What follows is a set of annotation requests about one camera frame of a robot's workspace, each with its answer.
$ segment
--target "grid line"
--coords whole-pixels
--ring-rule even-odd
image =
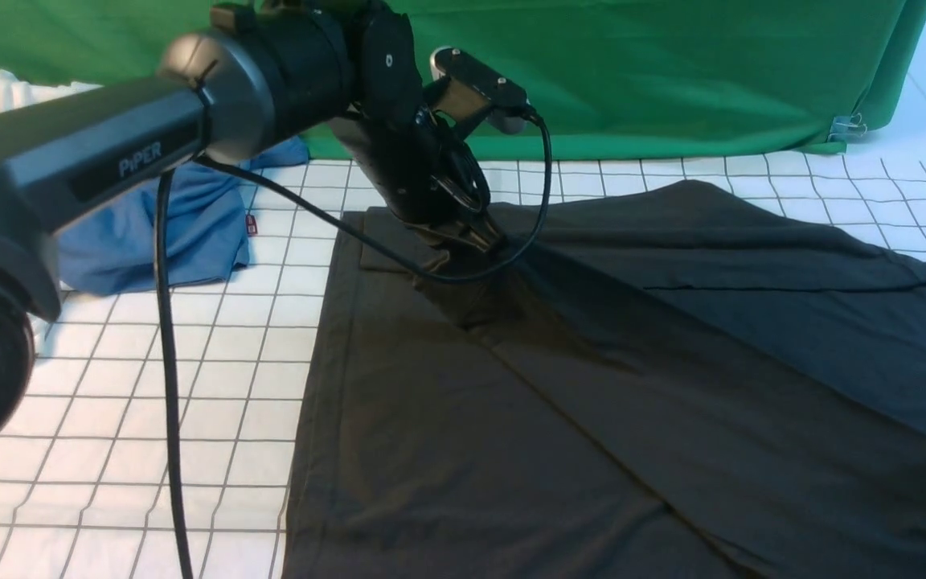
[[[780,216],[832,224],[926,261],[926,162],[905,166],[851,155],[839,161],[762,154],[554,162],[551,201],[625,193],[618,187],[639,194],[698,179]],[[537,162],[484,165],[497,199],[540,201],[540,188],[533,188],[540,179],[532,176],[543,173]],[[379,203],[353,162],[313,161],[262,173],[332,213]],[[250,238],[253,265],[217,285],[172,289],[181,320],[175,330],[182,465],[192,556],[202,557],[194,558],[199,575],[229,563],[224,553],[231,541],[253,536],[261,542],[254,554],[260,559],[251,565],[272,577],[280,571],[282,536],[294,533],[294,521],[285,530],[291,450],[334,231],[318,230],[315,220],[276,195],[241,188],[262,227],[262,235]],[[28,396],[0,435],[0,490],[10,490],[0,492],[0,572],[36,556],[30,550],[37,534],[61,557],[54,576],[93,575],[80,567],[88,565],[81,538],[92,531],[132,534],[129,579],[147,569],[172,569],[162,362],[158,320],[145,310],[149,301],[154,308],[144,296],[65,293],[64,315],[44,330]],[[84,417],[82,426],[76,414],[87,408],[95,409],[96,422]],[[10,454],[18,448],[34,451]],[[61,462],[59,450],[67,448],[85,450],[78,459],[87,468]],[[61,466],[59,472],[70,469],[72,476],[56,476]],[[41,524],[39,513],[51,520]]]

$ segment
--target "black cable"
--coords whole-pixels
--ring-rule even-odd
[[[191,572],[188,527],[184,520],[181,487],[181,415],[177,391],[177,347],[174,342],[174,316],[170,310],[170,275],[166,270],[166,209],[170,206],[173,170],[159,177],[155,195],[155,297],[159,308],[159,345],[162,346],[162,376],[166,399],[166,473],[170,477],[170,512],[174,517],[174,538],[182,579],[195,579]]]
[[[377,253],[381,253],[382,256],[388,257],[389,260],[395,261],[396,264],[402,266],[409,273],[416,276],[434,281],[436,283],[447,283],[447,285],[464,285],[464,283],[474,283],[475,281],[481,281],[492,275],[503,271],[504,268],[510,267],[513,265],[523,254],[526,252],[531,245],[536,241],[538,234],[541,233],[543,227],[545,226],[545,217],[548,214],[548,202],[551,198],[552,190],[552,142],[551,136],[548,134],[548,128],[545,125],[545,121],[537,113],[528,113],[525,116],[526,120],[529,121],[532,125],[536,125],[541,131],[541,140],[543,140],[543,149],[545,154],[545,184],[543,188],[543,197],[541,197],[541,208],[538,210],[538,217],[535,221],[534,227],[531,230],[531,234],[528,236],[527,240],[524,242],[521,247],[510,256],[510,259],[500,261],[500,263],[489,267],[488,269],[481,271],[474,275],[467,275],[462,277],[451,277],[445,275],[438,275],[430,271],[425,270],[422,266],[405,259],[405,257],[400,256],[394,250],[389,249],[385,244],[377,241],[376,239],[368,236],[367,234],[357,230],[346,224],[345,221],[337,219],[337,217],[332,217],[323,209],[313,205],[309,201],[303,199],[300,195],[295,195],[292,191],[288,191],[286,187],[281,187],[280,184],[274,183],[272,180],[267,179],[267,177],[261,175],[255,175],[251,171],[246,171],[239,167],[234,167],[232,165],[224,165],[221,162],[213,161],[210,158],[196,158],[195,162],[203,167],[209,167],[210,169],[219,171],[221,173],[227,173],[227,175],[238,177],[238,179],[245,179],[250,181],[250,183],[256,183],[258,186],[267,187],[271,191],[275,191],[278,195],[290,200],[295,205],[298,205],[302,209],[305,209],[309,213],[313,213],[314,216],[319,217],[320,220],[323,220],[324,223],[330,224],[330,226],[338,228],[339,231],[345,232],[347,235],[350,235],[358,239],[364,245],[370,246]]]

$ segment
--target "blue cloth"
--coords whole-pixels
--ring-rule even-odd
[[[309,151],[295,137],[241,167],[258,170],[306,161]],[[74,290],[100,296],[153,289],[158,183],[144,183],[59,234],[59,279]],[[241,183],[191,162],[174,172],[166,221],[171,285],[222,281],[249,264]]]

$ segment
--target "green backdrop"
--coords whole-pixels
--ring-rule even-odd
[[[473,52],[528,88],[556,157],[666,158],[824,146],[838,115],[891,120],[926,0],[390,0],[418,61]],[[36,84],[151,73],[209,0],[0,0],[0,68]],[[344,153],[323,129],[317,157]],[[537,135],[479,133],[482,158]]]

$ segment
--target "white grid surface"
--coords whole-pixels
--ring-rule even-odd
[[[487,162],[496,201],[537,204],[539,162]],[[558,162],[554,201],[701,179],[797,220],[926,261],[926,162],[779,153]],[[339,216],[382,203],[348,162],[265,172]],[[242,190],[253,267],[174,292],[182,455],[196,577],[278,577],[295,429],[333,228]],[[28,396],[0,436],[0,579],[179,577],[164,474],[153,294],[67,296]]]

